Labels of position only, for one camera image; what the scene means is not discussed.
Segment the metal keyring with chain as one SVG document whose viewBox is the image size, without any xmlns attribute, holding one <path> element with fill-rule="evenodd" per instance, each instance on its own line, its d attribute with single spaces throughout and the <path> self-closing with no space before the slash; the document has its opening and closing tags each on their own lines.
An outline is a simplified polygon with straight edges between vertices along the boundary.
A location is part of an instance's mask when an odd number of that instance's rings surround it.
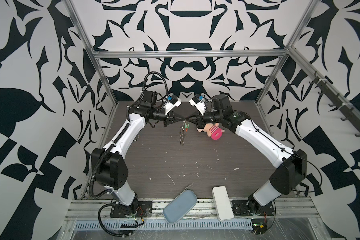
<svg viewBox="0 0 360 240">
<path fill-rule="evenodd" d="M 180 127 L 180 144 L 181 144 L 181 146 L 185 145 L 186 129 L 184 128 L 184 122 L 188 122 L 188 121 L 184 120 Z"/>
</svg>

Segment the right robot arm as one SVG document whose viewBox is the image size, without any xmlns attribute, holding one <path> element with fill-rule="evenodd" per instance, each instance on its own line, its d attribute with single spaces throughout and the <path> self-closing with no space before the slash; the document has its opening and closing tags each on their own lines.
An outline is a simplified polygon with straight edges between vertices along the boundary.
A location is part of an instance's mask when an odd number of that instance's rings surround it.
<svg viewBox="0 0 360 240">
<path fill-rule="evenodd" d="M 257 214 L 273 200 L 288 195 L 306 178 L 307 154 L 278 142 L 256 125 L 249 114 L 234 110 L 228 96 L 214 96 L 211 110 L 208 110 L 206 99 L 200 95 L 195 95 L 189 103 L 197 108 L 196 112 L 186 118 L 189 122 L 199 129 L 208 124 L 221 124 L 249 142 L 275 167 L 269 180 L 249 196 L 249 213 Z"/>
</svg>

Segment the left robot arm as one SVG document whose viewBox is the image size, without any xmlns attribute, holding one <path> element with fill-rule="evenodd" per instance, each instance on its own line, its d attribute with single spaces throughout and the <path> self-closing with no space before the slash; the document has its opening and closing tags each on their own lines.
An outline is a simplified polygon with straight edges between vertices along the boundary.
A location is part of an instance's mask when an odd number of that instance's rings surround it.
<svg viewBox="0 0 360 240">
<path fill-rule="evenodd" d="M 158 72 L 146 74 L 141 95 L 126 108 L 126 121 L 122 127 L 107 144 L 94 149 L 91 154 L 92 174 L 88 193 L 93 200 L 110 194 L 122 206 L 132 206 L 137 201 L 137 194 L 127 182 L 129 170 L 125 158 L 133 140 L 146 125 L 154 128 L 157 123 L 162 122 L 167 127 L 184 120 L 184 117 L 173 111 L 181 104 L 181 100 L 169 94 L 167 84 L 164 84 L 164 95 L 147 89 L 147 80 L 153 75 L 165 81 L 164 76 Z"/>
</svg>

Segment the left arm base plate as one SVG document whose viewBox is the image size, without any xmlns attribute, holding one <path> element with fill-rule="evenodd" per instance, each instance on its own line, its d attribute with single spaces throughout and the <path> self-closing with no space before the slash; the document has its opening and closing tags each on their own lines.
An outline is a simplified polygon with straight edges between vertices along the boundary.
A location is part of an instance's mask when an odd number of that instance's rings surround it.
<svg viewBox="0 0 360 240">
<path fill-rule="evenodd" d="M 112 206 L 110 217 L 111 218 L 126 218 L 135 216 L 136 218 L 143 218 L 150 216 L 152 213 L 152 201 L 134 201 L 130 206 L 116 204 Z"/>
</svg>

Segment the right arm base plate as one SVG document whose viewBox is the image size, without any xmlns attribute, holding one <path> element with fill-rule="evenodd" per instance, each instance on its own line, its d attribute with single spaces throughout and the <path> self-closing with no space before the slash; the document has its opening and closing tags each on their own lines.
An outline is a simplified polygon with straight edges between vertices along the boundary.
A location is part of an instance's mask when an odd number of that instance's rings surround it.
<svg viewBox="0 0 360 240">
<path fill-rule="evenodd" d="M 230 203 L 235 217 L 273 216 L 275 212 L 273 202 L 263 207 L 248 200 L 231 200 Z"/>
</svg>

